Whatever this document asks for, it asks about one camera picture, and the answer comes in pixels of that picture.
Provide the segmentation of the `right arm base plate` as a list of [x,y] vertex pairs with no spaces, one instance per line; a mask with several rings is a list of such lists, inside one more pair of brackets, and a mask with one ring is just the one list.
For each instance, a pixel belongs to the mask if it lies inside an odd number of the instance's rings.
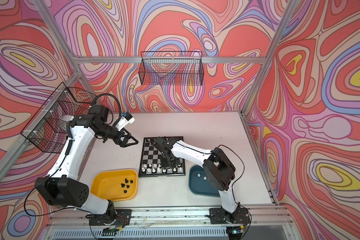
[[229,213],[223,208],[210,208],[206,215],[211,224],[241,224],[247,225],[251,222],[250,213],[247,208],[238,206],[233,213]]

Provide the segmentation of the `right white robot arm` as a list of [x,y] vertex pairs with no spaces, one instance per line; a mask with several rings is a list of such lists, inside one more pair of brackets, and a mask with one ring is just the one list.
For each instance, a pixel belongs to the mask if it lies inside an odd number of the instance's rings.
[[162,169],[174,168],[180,159],[202,167],[210,185],[219,191],[222,209],[232,214],[239,204],[236,203],[233,191],[233,180],[236,168],[220,148],[204,150],[189,145],[180,138],[157,138],[154,147],[161,153]]

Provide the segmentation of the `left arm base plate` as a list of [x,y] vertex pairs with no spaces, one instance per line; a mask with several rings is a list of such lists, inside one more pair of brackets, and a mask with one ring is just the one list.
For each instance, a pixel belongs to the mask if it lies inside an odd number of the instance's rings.
[[130,224],[131,214],[131,209],[116,209],[102,215],[88,214],[86,219],[89,220],[90,226],[125,227]]

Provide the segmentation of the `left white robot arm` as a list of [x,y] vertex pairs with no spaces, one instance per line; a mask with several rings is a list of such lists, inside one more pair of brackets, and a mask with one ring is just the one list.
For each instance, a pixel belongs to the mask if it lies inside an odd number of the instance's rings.
[[80,166],[85,151],[94,139],[112,140],[122,148],[138,144],[125,127],[134,122],[129,112],[119,112],[113,124],[108,124],[109,109],[94,99],[87,114],[76,115],[66,124],[68,138],[59,158],[46,177],[37,178],[35,189],[50,206],[60,210],[75,208],[89,213],[89,219],[100,225],[111,225],[117,211],[111,200],[95,196],[89,187],[79,182]]

